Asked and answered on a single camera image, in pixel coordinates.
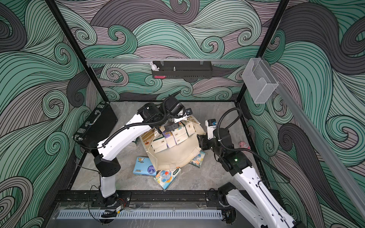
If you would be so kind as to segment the floral canvas tote bag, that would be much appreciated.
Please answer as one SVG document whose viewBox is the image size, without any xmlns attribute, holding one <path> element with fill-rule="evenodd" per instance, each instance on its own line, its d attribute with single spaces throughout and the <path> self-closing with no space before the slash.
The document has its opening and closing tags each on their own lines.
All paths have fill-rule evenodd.
<svg viewBox="0 0 365 228">
<path fill-rule="evenodd" d="M 167 132 L 163 126 L 160 130 L 161 134 L 152 129 L 139 137 L 156 170 L 181 168 L 200 153 L 197 136 L 205 131 L 194 116 L 180 121 L 173 131 Z"/>
</svg>

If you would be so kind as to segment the purple tissue pack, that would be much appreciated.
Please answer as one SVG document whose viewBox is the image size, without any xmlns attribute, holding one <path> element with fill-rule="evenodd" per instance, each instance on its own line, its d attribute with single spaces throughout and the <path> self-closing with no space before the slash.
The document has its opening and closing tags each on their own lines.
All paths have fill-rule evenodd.
<svg viewBox="0 0 365 228">
<path fill-rule="evenodd" d="M 176 146 L 176 141 L 175 141 L 175 138 L 174 138 L 172 132 L 164 131 L 163 136 L 165 138 L 165 141 L 166 141 L 166 144 L 167 144 L 168 148 L 172 148 L 172 147 Z"/>
</svg>

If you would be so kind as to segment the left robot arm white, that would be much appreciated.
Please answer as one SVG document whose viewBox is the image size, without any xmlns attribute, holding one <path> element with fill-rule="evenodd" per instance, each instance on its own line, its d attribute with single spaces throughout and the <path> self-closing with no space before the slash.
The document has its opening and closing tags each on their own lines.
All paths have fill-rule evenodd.
<svg viewBox="0 0 365 228">
<path fill-rule="evenodd" d="M 118 129 L 108 138 L 100 141 L 97 146 L 98 155 L 94 163 L 100 173 L 99 191 L 105 200 L 116 200 L 116 174 L 121 169 L 117 155 L 133 140 L 151 129 L 159 129 L 169 120 L 174 123 L 191 115 L 191 109 L 170 95 L 159 105 L 147 103 L 138 109 L 127 124 Z"/>
</svg>

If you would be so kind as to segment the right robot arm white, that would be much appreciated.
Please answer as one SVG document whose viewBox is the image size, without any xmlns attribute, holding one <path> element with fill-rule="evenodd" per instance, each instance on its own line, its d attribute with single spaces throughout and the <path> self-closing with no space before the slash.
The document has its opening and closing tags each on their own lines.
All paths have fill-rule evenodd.
<svg viewBox="0 0 365 228">
<path fill-rule="evenodd" d="M 228 129 L 219 128 L 211 134 L 197 135 L 199 147 L 211 150 L 218 156 L 217 161 L 225 171 L 245 189 L 250 196 L 246 199 L 230 182 L 219 188 L 220 203 L 235 208 L 256 228 L 304 228 L 305 224 L 296 221 L 274 198 L 264 185 L 252 163 L 236 149 Z"/>
</svg>

